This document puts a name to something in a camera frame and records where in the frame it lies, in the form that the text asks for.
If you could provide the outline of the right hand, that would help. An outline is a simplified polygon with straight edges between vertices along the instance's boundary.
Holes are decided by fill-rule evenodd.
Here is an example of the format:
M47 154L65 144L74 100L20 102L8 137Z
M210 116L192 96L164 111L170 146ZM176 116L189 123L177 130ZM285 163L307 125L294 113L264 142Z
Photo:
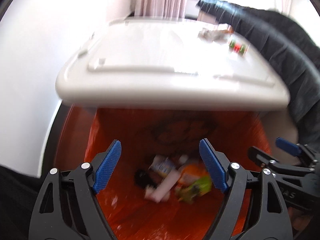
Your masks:
M288 208L288 213L291 225L297 231L303 231L313 218L313 215L308 215L303 211L297 210L293 207Z

